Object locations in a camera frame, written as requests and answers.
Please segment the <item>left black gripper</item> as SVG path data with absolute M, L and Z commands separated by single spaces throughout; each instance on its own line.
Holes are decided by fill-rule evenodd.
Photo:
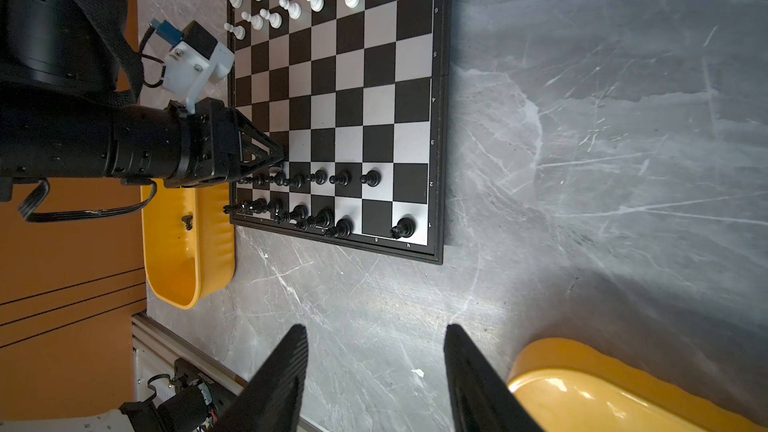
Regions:
M 163 110 L 136 105 L 117 112 L 107 175 L 199 188 L 236 182 L 284 159 L 280 145 L 224 102 L 206 98 L 190 113 L 172 101 Z

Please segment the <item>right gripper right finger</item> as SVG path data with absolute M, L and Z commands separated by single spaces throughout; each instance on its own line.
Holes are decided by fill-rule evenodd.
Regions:
M 542 431 L 459 324 L 443 350 L 456 431 Z

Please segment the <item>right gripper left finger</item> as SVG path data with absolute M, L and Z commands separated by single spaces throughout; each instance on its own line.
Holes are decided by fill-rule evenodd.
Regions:
M 296 432 L 308 359 L 306 327 L 295 324 L 212 430 Z

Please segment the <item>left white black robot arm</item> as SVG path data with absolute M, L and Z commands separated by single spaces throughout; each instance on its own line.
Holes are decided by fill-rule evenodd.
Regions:
M 125 0 L 1 0 L 1 198 L 30 184 L 30 222 L 54 178 L 110 178 L 127 186 L 199 188 L 277 165 L 283 149 L 239 110 L 203 96 L 233 52 L 202 25 L 153 21 L 168 43 L 158 86 L 173 99 L 142 106 L 147 55 L 131 46 Z

